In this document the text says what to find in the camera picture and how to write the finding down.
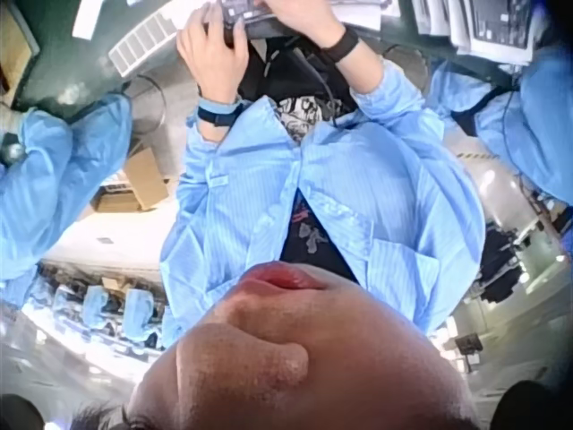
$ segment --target blue wristband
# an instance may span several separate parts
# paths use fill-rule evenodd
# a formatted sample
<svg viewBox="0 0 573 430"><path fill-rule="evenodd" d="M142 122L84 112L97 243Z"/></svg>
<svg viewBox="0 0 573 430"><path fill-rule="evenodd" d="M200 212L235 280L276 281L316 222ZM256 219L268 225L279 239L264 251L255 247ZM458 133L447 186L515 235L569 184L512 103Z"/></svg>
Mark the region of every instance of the blue wristband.
<svg viewBox="0 0 573 430"><path fill-rule="evenodd" d="M229 115L236 111L242 100L239 98L236 103L228 105L227 103L217 103L217 101L211 101L199 97L199 108L211 112L217 115Z"/></svg>

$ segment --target black wristband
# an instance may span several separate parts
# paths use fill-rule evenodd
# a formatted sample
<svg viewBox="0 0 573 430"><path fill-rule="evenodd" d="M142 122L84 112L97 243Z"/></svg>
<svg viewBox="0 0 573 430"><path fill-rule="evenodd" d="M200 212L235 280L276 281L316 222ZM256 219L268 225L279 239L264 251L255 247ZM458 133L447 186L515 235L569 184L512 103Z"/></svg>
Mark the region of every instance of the black wristband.
<svg viewBox="0 0 573 430"><path fill-rule="evenodd" d="M350 51L358 45L359 41L360 39L354 30L346 27L346 31L344 32L342 39L340 39L334 47L322 49L322 52L324 52L334 63L338 63L345 56L350 54Z"/></svg>
<svg viewBox="0 0 573 430"><path fill-rule="evenodd" d="M214 112L209 112L207 109L199 107L197 109L197 116L199 119L206 121L215 125L216 127L230 127L236 121L236 119L243 113L244 106L239 104L235 111L230 114L216 114Z"/></svg>

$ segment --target black t-shirt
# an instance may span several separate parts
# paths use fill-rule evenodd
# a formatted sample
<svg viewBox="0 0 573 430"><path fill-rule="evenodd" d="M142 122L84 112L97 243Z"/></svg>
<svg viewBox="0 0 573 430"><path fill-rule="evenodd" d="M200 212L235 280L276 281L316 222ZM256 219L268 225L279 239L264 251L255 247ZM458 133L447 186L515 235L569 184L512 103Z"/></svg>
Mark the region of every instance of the black t-shirt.
<svg viewBox="0 0 573 430"><path fill-rule="evenodd" d="M355 275L300 190L296 191L293 216L280 260L310 264L357 283Z"/></svg>

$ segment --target cardboard box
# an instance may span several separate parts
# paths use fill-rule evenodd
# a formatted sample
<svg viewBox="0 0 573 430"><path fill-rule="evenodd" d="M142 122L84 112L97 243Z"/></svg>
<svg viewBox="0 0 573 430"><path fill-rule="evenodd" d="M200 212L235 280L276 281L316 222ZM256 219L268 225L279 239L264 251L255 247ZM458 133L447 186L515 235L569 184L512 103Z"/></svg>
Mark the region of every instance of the cardboard box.
<svg viewBox="0 0 573 430"><path fill-rule="evenodd" d="M78 218L92 213L145 212L169 196L165 179L150 148L133 154L114 176L113 185L103 185Z"/></svg>

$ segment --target person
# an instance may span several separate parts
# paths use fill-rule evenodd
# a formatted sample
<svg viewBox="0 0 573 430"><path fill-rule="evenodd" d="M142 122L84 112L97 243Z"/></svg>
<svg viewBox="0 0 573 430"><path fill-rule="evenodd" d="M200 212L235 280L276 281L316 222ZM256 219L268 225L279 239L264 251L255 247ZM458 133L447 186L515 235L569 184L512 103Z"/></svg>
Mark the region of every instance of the person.
<svg viewBox="0 0 573 430"><path fill-rule="evenodd" d="M131 104L111 94L68 125L41 110L0 105L3 133L17 134L25 157L0 165L0 299L21 308L37 263L125 162Z"/></svg>
<svg viewBox="0 0 573 430"><path fill-rule="evenodd" d="M291 137L274 100L237 98L249 57L243 24L229 48L220 5L192 14L177 46L202 97L160 263L173 330L193 327L246 269L282 260L352 280L434 331L479 269L485 223L474 183L442 146L443 123L420 92L360 39L348 45L326 0L267 5L330 55L343 39L350 50L337 67L358 109Z"/></svg>
<svg viewBox="0 0 573 430"><path fill-rule="evenodd" d="M119 408L71 430L477 430L466 384L403 315L334 273L247 271Z"/></svg>
<svg viewBox="0 0 573 430"><path fill-rule="evenodd" d="M432 76L428 106L534 188L573 205L572 67L569 47L543 47L519 87L504 92L444 63Z"/></svg>

